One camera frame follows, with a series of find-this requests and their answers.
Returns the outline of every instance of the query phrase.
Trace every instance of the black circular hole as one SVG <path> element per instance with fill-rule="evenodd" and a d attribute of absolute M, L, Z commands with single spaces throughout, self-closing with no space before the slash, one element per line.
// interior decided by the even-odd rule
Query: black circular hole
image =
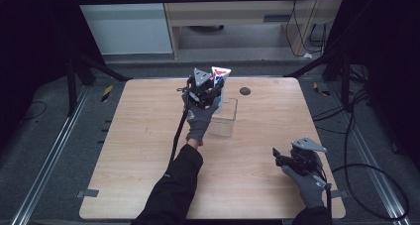
<path fill-rule="evenodd" d="M 242 88 L 239 90 L 239 92 L 240 92 L 242 95 L 249 95 L 249 94 L 251 94 L 251 90 L 250 90 L 249 88 L 247 88 L 247 87 L 242 87 Z"/>

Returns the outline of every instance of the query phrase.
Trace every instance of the snack package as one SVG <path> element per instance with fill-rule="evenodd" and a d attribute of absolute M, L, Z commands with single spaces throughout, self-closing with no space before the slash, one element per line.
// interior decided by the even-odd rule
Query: snack package
<path fill-rule="evenodd" d="M 225 87 L 226 87 L 226 80 L 228 79 L 228 76 L 231 73 L 231 70 L 228 69 L 228 68 L 221 68 L 221 67 L 217 67 L 217 66 L 212 66 L 211 71 L 212 71 L 213 78 L 214 78 L 214 85 L 216 85 L 216 83 L 219 82 L 219 80 L 222 79 L 222 78 L 225 80 L 225 86 L 223 86 L 222 92 L 221 92 L 221 95 L 220 95 L 219 108 L 216 110 L 216 112 L 214 112 L 214 113 L 217 114 L 217 113 L 220 113 L 222 111 L 223 93 L 224 93 Z"/>

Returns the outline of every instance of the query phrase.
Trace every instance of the floor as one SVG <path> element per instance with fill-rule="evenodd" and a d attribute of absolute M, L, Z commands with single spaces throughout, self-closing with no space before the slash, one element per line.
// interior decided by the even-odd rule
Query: floor
<path fill-rule="evenodd" d="M 319 36 L 320 33 L 315 31 L 313 40 Z M 295 56 L 278 25 L 225 26 L 220 31 L 213 27 L 184 28 L 177 59 L 148 57 L 142 62 L 110 63 L 109 67 L 133 78 L 186 78 L 194 67 L 206 69 L 212 65 L 231 68 L 233 77 L 282 76 L 292 73 L 312 59 Z M 362 66 L 355 65 L 354 69 L 368 76 L 368 71 Z M 335 224 L 420 224 L 420 201 L 416 199 L 419 196 L 420 172 L 406 155 L 392 151 L 386 130 L 370 105 L 371 99 L 368 97 L 356 104 L 353 114 L 356 126 L 348 140 L 345 132 L 351 114 L 341 112 L 326 120 L 316 120 L 321 117 L 316 115 L 331 110 L 323 114 L 329 115 L 341 106 L 338 93 L 340 78 L 324 82 L 322 70 L 321 65 L 309 71 L 299 78 L 299 82 L 321 142 L 329 151 L 327 158 L 330 167 L 337 169 L 342 166 L 345 155 L 349 163 L 369 163 L 379 167 L 399 183 L 410 202 L 405 220 L 391 222 L 377 218 L 358 205 L 355 196 L 369 210 L 388 217 L 393 211 L 398 216 L 399 210 L 407 210 L 404 194 L 390 180 L 386 180 L 383 173 L 350 168 L 348 185 L 343 171 L 339 170 L 335 172 L 338 187 L 343 192 L 349 192 L 351 188 L 354 194 L 343 198 L 347 215 Z M 82 198 L 77 194 L 87 188 L 124 88 L 124 82 L 116 81 L 100 71 L 93 71 L 96 76 L 93 86 L 82 86 L 77 82 L 77 92 L 84 106 L 73 122 L 66 121 L 68 101 L 65 78 L 46 84 L 37 91 L 26 118 L 10 141 L 11 150 L 1 156 L 0 224 L 10 224 L 15 215 L 22 214 L 18 213 L 19 209 L 26 210 L 29 224 L 129 222 L 85 221 L 78 215 Z M 318 83 L 319 89 L 328 93 L 314 89 L 314 82 Z M 110 97 L 106 102 L 101 102 L 103 92 L 110 84 L 113 85 Z M 363 90 L 363 85 L 352 82 L 350 89 L 354 93 L 351 98 L 355 98 L 355 95 L 360 95 L 356 93 Z M 60 134 L 63 125 L 69 125 L 69 135 Z M 61 147 L 57 144 L 57 138 L 62 141 Z M 42 180 L 38 175 L 44 170 L 49 173 Z M 32 186 L 38 188 L 38 191 L 31 190 Z M 33 203 L 25 203 L 29 194 L 34 196 Z M 189 221 L 189 224 L 207 222 Z M 249 221 L 248 224 L 281 222 L 289 224 L 290 220 Z M 223 224 L 247 223 L 223 221 Z"/>

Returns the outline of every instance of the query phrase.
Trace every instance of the human arm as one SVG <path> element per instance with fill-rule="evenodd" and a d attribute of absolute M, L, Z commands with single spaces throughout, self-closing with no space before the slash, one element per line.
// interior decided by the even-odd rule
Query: human arm
<path fill-rule="evenodd" d="M 153 188 L 145 209 L 132 224 L 183 224 L 202 165 L 203 158 L 194 146 L 184 145 Z"/>
<path fill-rule="evenodd" d="M 321 171 L 322 163 L 317 157 L 317 170 Z M 293 179 L 299 190 L 299 194 L 305 203 L 303 209 L 295 219 L 293 225 L 332 225 L 333 221 L 328 209 L 324 206 L 322 200 L 323 187 L 317 183 L 314 175 L 318 176 L 317 171 L 312 171 L 306 175 L 296 173 L 288 166 L 281 167 L 283 172 Z"/>
<path fill-rule="evenodd" d="M 133 221 L 133 225 L 183 224 L 197 188 L 197 175 L 203 165 L 198 153 L 211 116 L 218 108 L 218 101 L 207 109 L 195 105 L 188 110 L 187 122 L 190 126 L 187 144 L 171 162 L 163 177 L 157 182 L 148 198 L 145 209 Z"/>

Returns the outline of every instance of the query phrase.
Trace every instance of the gray floor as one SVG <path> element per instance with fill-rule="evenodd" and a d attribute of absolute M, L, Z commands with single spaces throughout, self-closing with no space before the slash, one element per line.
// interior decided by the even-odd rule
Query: gray floor
<path fill-rule="evenodd" d="M 133 78 L 186 78 L 193 67 L 206 69 L 212 65 L 231 68 L 232 76 L 282 76 L 310 60 L 292 54 L 279 26 L 226 26 L 222 31 L 184 28 L 177 59 L 148 57 L 141 64 L 109 66 Z M 334 94 L 325 96 L 313 88 L 315 81 L 323 85 L 320 77 L 322 68 L 317 67 L 299 78 L 313 116 L 339 106 Z M 87 188 L 106 138 L 106 129 L 110 126 L 109 120 L 113 118 L 124 88 L 124 82 L 118 82 L 97 70 L 93 71 L 97 77 L 94 86 L 86 87 L 78 83 L 79 94 L 88 91 L 86 102 L 32 213 L 32 224 L 127 223 L 84 221 L 78 215 L 82 199 L 78 198 L 76 193 Z M 109 84 L 113 85 L 113 91 L 106 102 L 101 102 L 104 89 Z M 326 86 L 330 92 L 334 92 L 340 86 L 340 80 L 329 82 Z M 361 85 L 352 83 L 353 92 L 360 89 Z M 60 78 L 41 87 L 34 101 L 36 103 L 29 109 L 28 119 L 22 122 L 10 141 L 10 152 L 1 156 L 0 224 L 9 224 L 17 212 L 65 123 L 68 110 L 66 79 Z M 347 116 L 349 115 L 343 113 L 328 120 L 315 122 L 321 142 L 329 151 L 327 158 L 332 169 L 342 166 L 344 162 L 345 135 L 342 133 L 347 129 Z M 369 99 L 355 107 L 355 118 L 357 128 L 353 132 L 360 130 L 363 142 L 374 161 L 399 182 L 409 197 L 409 220 L 402 223 L 386 222 L 366 212 L 353 198 L 346 197 L 343 200 L 347 214 L 343 219 L 336 221 L 336 224 L 420 224 L 420 202 L 417 199 L 420 172 L 408 157 L 392 152 L 387 134 L 369 106 Z M 350 138 L 349 163 L 366 161 L 366 149 L 361 149 L 359 144 L 360 142 L 355 143 L 354 137 Z M 388 216 L 383 204 L 384 197 L 378 193 L 381 188 L 374 183 L 373 176 L 371 171 L 366 169 L 349 169 L 352 189 L 361 202 L 373 211 Z M 341 190 L 348 189 L 342 170 L 335 173 L 335 179 Z M 397 190 L 392 187 L 392 191 L 395 191 L 397 200 L 403 203 Z M 279 221 L 255 221 L 254 224 L 279 224 Z"/>

